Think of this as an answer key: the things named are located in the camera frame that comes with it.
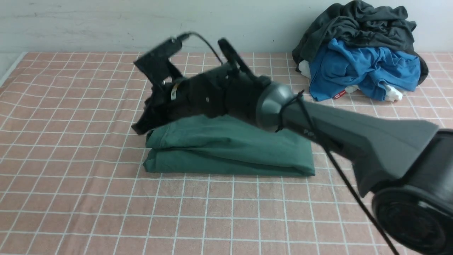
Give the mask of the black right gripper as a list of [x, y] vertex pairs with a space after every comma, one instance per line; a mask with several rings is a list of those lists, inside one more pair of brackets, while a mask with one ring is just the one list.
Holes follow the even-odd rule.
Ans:
[[230, 115], [256, 122], [259, 97], [271, 84], [265, 76], [233, 70], [223, 65], [190, 78], [180, 77], [153, 89], [144, 112], [131, 129], [137, 135], [182, 118]]

